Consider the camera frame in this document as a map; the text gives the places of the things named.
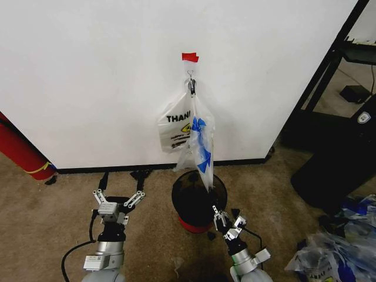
yellow stripe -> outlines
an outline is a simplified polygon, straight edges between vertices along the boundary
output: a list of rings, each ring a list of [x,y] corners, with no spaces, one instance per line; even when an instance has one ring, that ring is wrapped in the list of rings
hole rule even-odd
[[[37,169],[37,170],[34,170],[33,172],[28,172],[25,170],[26,173],[29,173],[29,174],[33,174],[33,173],[37,173],[37,172],[40,172],[41,170],[45,170],[47,169],[48,165],[52,165],[52,163],[50,162],[46,162],[41,168]]]

pile of plastic bags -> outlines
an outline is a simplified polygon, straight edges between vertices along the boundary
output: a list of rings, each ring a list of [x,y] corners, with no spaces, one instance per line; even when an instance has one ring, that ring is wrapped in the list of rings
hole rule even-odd
[[[285,270],[298,272],[301,281],[376,281],[376,195],[344,204],[337,218],[343,237],[322,232],[308,236]]]

white wall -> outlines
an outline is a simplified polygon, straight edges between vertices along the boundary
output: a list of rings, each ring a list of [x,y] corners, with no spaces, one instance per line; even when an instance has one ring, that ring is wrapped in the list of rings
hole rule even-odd
[[[376,42],[376,0],[370,0],[348,34],[349,40]]]
[[[355,3],[2,1],[0,110],[58,168],[176,162],[156,120],[197,52],[214,159],[262,158]]]

red fire extinguisher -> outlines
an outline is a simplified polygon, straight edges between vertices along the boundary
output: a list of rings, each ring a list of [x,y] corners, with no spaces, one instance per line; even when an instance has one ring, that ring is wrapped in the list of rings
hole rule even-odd
[[[48,160],[0,113],[0,151],[36,180],[47,179],[55,172]]]

black trash can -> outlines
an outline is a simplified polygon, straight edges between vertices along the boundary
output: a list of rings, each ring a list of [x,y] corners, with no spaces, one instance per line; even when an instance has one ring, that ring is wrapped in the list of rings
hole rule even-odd
[[[224,210],[227,190],[223,182],[214,175],[214,188],[207,192],[199,172],[192,170],[181,175],[172,187],[172,203],[183,227],[192,233],[203,233],[212,226],[213,203]]]

